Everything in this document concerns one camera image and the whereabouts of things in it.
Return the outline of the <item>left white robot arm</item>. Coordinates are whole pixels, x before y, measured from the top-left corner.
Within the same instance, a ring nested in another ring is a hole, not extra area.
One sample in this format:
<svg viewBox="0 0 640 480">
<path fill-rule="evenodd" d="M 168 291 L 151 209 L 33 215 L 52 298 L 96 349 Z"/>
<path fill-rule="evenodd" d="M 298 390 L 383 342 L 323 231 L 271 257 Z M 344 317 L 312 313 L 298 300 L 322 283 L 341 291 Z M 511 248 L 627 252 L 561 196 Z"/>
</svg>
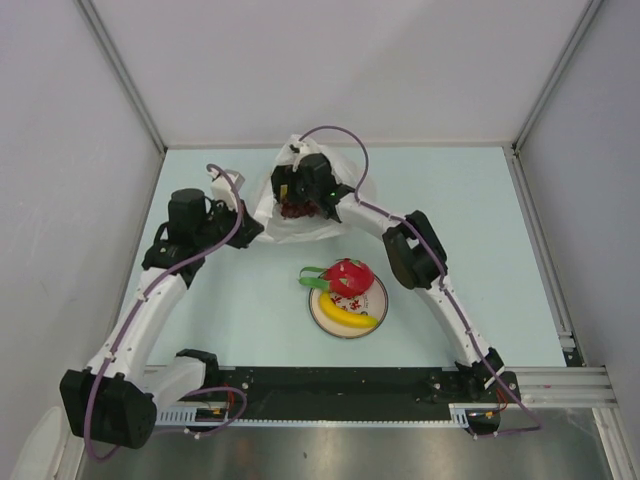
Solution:
<svg viewBox="0 0 640 480">
<path fill-rule="evenodd" d="M 172 193 L 168 220 L 147 250 L 135 296 L 110 336 L 81 370 L 69 369 L 60 394 L 72 433 L 90 455 L 96 443 L 114 450 L 139 449 L 158 416 L 183 398 L 222 396 L 236 406 L 228 420 L 244 414 L 248 399 L 221 381 L 216 355 L 183 349 L 172 363 L 146 375 L 153 346 L 171 312 L 191 287 L 208 255 L 225 245 L 246 248 L 262 232 L 235 186 Z"/>
</svg>

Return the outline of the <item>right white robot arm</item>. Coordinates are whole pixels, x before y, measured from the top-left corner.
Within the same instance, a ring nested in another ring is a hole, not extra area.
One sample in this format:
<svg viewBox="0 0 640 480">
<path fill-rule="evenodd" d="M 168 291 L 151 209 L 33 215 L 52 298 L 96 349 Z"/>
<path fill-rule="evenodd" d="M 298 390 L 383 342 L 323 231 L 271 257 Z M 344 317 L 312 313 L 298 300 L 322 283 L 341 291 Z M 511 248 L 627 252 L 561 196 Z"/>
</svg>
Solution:
<svg viewBox="0 0 640 480">
<path fill-rule="evenodd" d="M 423 212 L 399 216 L 365 200 L 358 187 L 338 180 L 329 158 L 321 153 L 304 154 L 295 165 L 275 167 L 270 186 L 279 204 L 309 202 L 322 218 L 380 239 L 396 280 L 416 292 L 448 339 L 455 365 L 463 372 L 463 393 L 473 401 L 484 401 L 496 391 L 504 362 L 467 318 L 452 285 L 446 251 Z"/>
</svg>

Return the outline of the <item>round printed plate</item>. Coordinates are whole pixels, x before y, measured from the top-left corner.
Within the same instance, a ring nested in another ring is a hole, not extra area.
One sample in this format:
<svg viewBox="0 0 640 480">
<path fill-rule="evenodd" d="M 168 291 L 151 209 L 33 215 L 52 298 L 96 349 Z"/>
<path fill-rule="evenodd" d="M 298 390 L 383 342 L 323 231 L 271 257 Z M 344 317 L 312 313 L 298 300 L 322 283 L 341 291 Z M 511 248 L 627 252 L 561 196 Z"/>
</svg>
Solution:
<svg viewBox="0 0 640 480">
<path fill-rule="evenodd" d="M 371 334 L 382 325 L 389 311 L 387 290 L 377 276 L 362 295 L 347 298 L 329 293 L 331 308 L 323 308 L 327 302 L 322 296 L 319 289 L 310 290 L 311 317 L 321 330 L 340 339 L 358 339 Z"/>
</svg>

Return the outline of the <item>dark red fake fruit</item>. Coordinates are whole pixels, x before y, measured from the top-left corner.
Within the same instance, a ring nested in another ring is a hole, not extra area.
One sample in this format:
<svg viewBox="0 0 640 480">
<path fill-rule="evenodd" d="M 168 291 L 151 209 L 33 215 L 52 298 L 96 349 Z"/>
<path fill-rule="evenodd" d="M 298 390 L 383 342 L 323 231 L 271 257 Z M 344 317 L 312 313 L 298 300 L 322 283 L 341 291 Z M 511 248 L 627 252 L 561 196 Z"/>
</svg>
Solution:
<svg viewBox="0 0 640 480">
<path fill-rule="evenodd" d="M 280 214 L 284 219 L 312 218 L 317 214 L 317 208 L 311 202 L 302 204 L 284 202 L 280 204 Z"/>
</svg>

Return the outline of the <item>white plastic bag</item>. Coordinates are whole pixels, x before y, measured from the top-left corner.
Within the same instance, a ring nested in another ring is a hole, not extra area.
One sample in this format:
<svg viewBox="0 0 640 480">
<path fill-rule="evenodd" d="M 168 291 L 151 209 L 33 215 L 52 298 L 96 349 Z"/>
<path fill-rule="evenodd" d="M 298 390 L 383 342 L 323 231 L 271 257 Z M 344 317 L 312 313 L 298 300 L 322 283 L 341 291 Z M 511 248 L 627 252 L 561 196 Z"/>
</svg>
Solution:
<svg viewBox="0 0 640 480">
<path fill-rule="evenodd" d="M 362 174 L 351 159 L 317 142 L 311 132 L 290 136 L 250 200 L 251 215 L 264 226 L 259 239 L 303 243 L 348 233 L 351 227 L 338 219 L 335 198 L 355 189 L 373 198 L 375 186 Z"/>
</svg>

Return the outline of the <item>yellow fake banana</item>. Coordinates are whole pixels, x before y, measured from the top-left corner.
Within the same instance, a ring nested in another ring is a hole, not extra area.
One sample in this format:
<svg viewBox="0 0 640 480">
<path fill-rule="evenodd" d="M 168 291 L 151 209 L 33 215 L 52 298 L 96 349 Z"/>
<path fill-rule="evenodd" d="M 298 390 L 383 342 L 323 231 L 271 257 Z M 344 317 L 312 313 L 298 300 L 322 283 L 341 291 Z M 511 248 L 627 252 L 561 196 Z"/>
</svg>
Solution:
<svg viewBox="0 0 640 480">
<path fill-rule="evenodd" d="M 332 321 L 349 328 L 370 329 L 378 324 L 378 320 L 369 315 L 361 315 L 341 309 L 331 299 L 328 292 L 323 292 L 318 298 L 318 305 L 322 312 Z"/>
</svg>

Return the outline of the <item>red fake dragon fruit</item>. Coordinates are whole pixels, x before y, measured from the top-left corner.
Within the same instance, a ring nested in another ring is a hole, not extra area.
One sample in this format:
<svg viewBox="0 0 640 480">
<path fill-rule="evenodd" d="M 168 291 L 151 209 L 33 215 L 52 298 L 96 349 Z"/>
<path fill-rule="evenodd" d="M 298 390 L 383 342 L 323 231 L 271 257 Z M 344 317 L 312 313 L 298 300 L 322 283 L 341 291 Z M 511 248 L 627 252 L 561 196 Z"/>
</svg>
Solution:
<svg viewBox="0 0 640 480">
<path fill-rule="evenodd" d="M 375 280 L 373 271 L 360 260 L 344 258 L 329 267 L 304 267 L 298 283 L 304 287 L 335 293 L 342 297 L 363 295 Z"/>
</svg>

